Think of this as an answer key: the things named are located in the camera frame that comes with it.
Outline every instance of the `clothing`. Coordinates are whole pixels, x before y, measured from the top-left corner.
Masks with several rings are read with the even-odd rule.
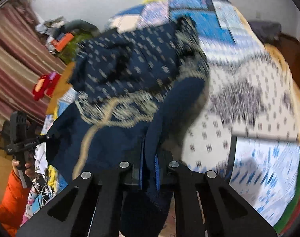
[[[230,186],[274,226],[295,195],[300,144],[237,137],[232,140],[231,156]]]
[[[166,24],[190,16],[195,21],[201,49],[209,64],[239,64],[264,50],[241,13],[228,0],[151,1],[110,18],[106,29],[119,33]]]
[[[49,175],[48,186],[50,186],[54,191],[57,191],[58,173],[56,169],[51,165],[49,165],[48,167],[48,175]]]
[[[232,133],[296,140],[289,83],[266,53],[236,68],[211,66],[206,103],[181,135],[182,160],[197,172],[226,168]]]
[[[70,80],[78,98],[49,129],[60,138],[48,144],[47,160],[70,183],[82,171],[114,167],[143,139],[144,191],[125,197],[120,231],[157,236],[172,197],[156,186],[157,149],[208,74],[189,18],[88,41]]]
[[[14,171],[10,173],[5,194],[0,204],[0,222],[12,237],[16,235],[21,224],[30,189],[23,189],[21,181]]]

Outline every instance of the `striped curtain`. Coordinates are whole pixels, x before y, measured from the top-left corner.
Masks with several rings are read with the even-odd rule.
[[[37,24],[27,0],[8,0],[0,8],[0,130],[15,110],[42,124],[49,99],[35,101],[33,86],[40,75],[65,68],[41,43]]]

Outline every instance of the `pile of clothes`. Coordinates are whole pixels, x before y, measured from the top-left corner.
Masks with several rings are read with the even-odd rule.
[[[195,22],[182,17],[124,34],[110,30],[83,47],[69,80],[78,97],[48,131],[60,138],[47,145],[47,160],[70,182],[82,171],[116,166],[142,138],[145,190],[125,198],[120,231],[157,236],[172,193],[156,186],[156,153],[209,75]]]
[[[58,54],[66,64],[74,59],[77,43],[100,34],[96,26],[84,20],[67,21],[64,17],[46,20],[35,27],[40,34],[48,36],[45,46],[52,54]],[[61,52],[68,45],[65,54]]]

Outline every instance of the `patterned fabric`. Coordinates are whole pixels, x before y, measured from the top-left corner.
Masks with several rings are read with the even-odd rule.
[[[43,124],[49,100],[35,101],[32,89],[41,75],[65,68],[42,45],[37,24],[27,0],[9,0],[0,7],[0,131],[16,110]]]
[[[296,181],[296,190],[295,195],[292,201],[287,205],[283,216],[280,220],[274,225],[274,229],[280,236],[282,236],[282,230],[291,221],[292,213],[296,211],[297,207],[299,206],[300,202],[300,159],[299,159],[299,166],[298,166],[298,173],[297,173],[297,181]]]
[[[168,2],[152,2],[145,5],[138,22],[138,28],[162,25],[167,22]]]
[[[171,20],[187,15],[195,21],[211,71],[209,87],[164,145],[191,170],[214,169],[225,176],[232,133],[295,140],[298,129],[290,79],[242,24],[234,6],[227,0],[201,1],[206,6],[199,0],[169,1]]]
[[[206,0],[170,0],[169,5],[171,9],[208,9]]]
[[[237,138],[230,185],[274,226],[295,194],[300,144]]]
[[[211,67],[208,97],[183,139],[182,160],[198,172],[227,161],[231,134],[296,140],[293,113],[284,106],[290,86],[268,54],[246,62],[234,73]]]
[[[116,15],[109,20],[106,28],[118,27],[122,33],[137,27],[163,24],[167,21],[167,15],[170,20],[190,16],[196,23],[201,49],[212,64],[242,64],[245,58],[264,51],[260,42],[249,34],[228,0],[169,0],[167,3],[151,2],[122,11],[120,21],[124,20],[127,24],[118,24]]]
[[[77,57],[70,83],[75,90],[100,102],[171,82],[169,78],[178,73],[175,28],[172,23],[87,41]],[[85,81],[81,78],[84,70]]]
[[[300,222],[300,198],[298,200],[298,204],[296,205],[296,208],[294,209],[293,213],[290,216],[289,221],[287,222],[287,225],[282,231],[282,234],[285,233],[285,235],[288,235],[293,231],[293,229],[298,225]]]
[[[120,231],[158,236],[172,193],[157,191],[157,148],[197,100],[208,75],[189,18],[88,41],[70,80],[78,98],[48,132],[60,133],[59,142],[47,145],[48,162],[70,182],[82,171],[118,165],[142,138],[147,188],[125,198]]]

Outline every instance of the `cable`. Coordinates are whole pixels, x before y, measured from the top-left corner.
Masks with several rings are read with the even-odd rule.
[[[39,192],[38,192],[38,190],[37,190],[37,188],[34,186],[34,184],[32,183],[32,185],[33,185],[33,187],[34,187],[34,189],[36,190],[36,193],[38,194],[38,197],[37,197],[37,200],[38,200],[38,204],[39,204],[39,209],[41,209],[41,206],[40,206],[40,201],[39,201]]]
[[[47,176],[46,176],[45,174],[43,174],[43,173],[37,173],[37,171],[36,171],[36,174],[37,174],[37,175],[43,175],[43,176],[44,176],[45,183],[48,185],[48,179],[47,179]]]
[[[45,193],[45,195],[49,197],[49,193],[50,193],[49,188],[48,188],[48,192],[43,191],[43,189],[46,188],[46,187],[48,188],[48,185],[43,186],[43,188],[42,188],[42,190],[41,190],[41,195],[42,195],[43,200],[44,200],[45,202],[48,202],[48,200],[45,200],[44,197],[43,197],[43,196],[44,196],[43,193]]]

